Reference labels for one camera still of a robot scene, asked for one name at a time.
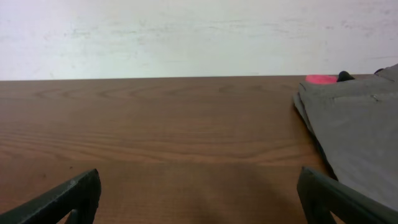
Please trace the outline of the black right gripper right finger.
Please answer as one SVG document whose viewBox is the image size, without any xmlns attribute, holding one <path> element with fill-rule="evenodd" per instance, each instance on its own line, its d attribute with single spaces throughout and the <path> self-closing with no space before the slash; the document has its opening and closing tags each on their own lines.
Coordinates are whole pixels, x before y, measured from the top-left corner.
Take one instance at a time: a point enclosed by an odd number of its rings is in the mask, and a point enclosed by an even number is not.
<svg viewBox="0 0 398 224">
<path fill-rule="evenodd" d="M 397 211 L 323 175 L 303 167 L 297 192 L 308 223 L 397 223 Z"/>
</svg>

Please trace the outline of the grey shorts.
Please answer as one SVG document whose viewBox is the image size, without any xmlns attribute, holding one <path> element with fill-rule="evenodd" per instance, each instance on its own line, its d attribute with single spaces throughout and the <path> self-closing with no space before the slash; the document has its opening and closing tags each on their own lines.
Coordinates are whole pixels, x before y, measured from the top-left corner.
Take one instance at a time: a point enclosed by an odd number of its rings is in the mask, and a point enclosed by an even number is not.
<svg viewBox="0 0 398 224">
<path fill-rule="evenodd" d="M 397 209 L 397 66 L 329 85 L 302 82 L 294 105 L 344 185 Z"/>
</svg>

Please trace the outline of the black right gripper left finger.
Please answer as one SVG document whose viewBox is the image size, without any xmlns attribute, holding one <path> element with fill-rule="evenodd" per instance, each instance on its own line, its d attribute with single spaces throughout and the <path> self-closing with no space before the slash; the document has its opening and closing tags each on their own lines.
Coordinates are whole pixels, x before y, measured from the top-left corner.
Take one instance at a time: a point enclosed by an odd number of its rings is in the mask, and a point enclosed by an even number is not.
<svg viewBox="0 0 398 224">
<path fill-rule="evenodd" d="M 1 224 L 93 223 L 101 195 L 101 181 L 96 169 L 54 187 L 44 194 L 1 214 Z"/>
</svg>

